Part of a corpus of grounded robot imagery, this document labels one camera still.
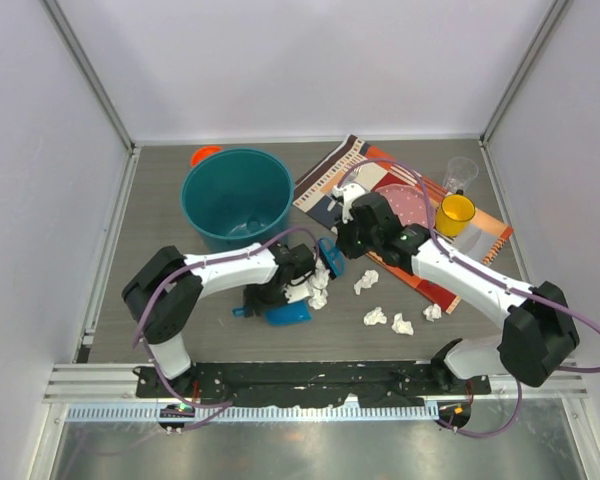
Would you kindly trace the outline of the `blue hand brush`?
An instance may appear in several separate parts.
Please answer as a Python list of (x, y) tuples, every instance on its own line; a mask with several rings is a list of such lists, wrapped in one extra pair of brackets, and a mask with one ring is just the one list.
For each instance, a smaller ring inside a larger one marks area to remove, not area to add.
[(318, 248), (320, 259), (328, 269), (330, 278), (341, 277), (344, 274), (345, 262), (335, 243), (327, 237), (321, 237), (318, 240)]

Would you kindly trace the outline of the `blue dustpan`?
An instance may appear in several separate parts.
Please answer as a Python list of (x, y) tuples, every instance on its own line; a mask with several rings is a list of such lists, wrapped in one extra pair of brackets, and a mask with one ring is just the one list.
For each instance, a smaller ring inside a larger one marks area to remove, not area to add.
[(271, 326), (289, 326), (312, 319), (307, 302), (304, 300), (281, 306), (249, 307), (242, 306), (232, 310), (234, 317), (262, 316)]

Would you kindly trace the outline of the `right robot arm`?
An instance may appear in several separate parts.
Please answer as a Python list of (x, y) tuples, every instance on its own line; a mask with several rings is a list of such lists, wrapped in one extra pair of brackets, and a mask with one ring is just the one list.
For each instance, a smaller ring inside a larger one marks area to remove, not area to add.
[(440, 240), (426, 227), (402, 225), (388, 200), (357, 184), (336, 187), (336, 246), (348, 259), (366, 254), (459, 296), (502, 333), (456, 339), (431, 360), (445, 389), (481, 375), (510, 374), (539, 387), (580, 343), (566, 299), (550, 282), (538, 287), (503, 276)]

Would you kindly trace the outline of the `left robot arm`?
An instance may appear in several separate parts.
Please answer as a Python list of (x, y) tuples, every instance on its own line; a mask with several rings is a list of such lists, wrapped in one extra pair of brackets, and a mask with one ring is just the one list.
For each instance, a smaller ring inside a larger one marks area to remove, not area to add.
[(193, 386), (194, 362), (182, 331), (198, 301), (215, 293), (243, 289), (237, 317), (259, 316), (272, 326), (310, 320), (306, 280), (315, 267), (316, 254), (305, 244), (254, 243), (211, 255), (161, 248), (122, 291), (137, 322), (133, 342), (142, 342), (154, 362), (141, 379), (181, 395)]

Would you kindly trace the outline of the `teal trash bin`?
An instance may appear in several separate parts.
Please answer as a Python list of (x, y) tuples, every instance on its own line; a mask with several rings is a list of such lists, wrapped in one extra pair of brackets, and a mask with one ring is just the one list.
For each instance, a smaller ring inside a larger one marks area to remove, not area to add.
[(293, 194), (291, 174), (275, 156), (223, 148), (191, 166), (180, 204), (208, 249), (222, 252), (264, 243), (287, 230)]

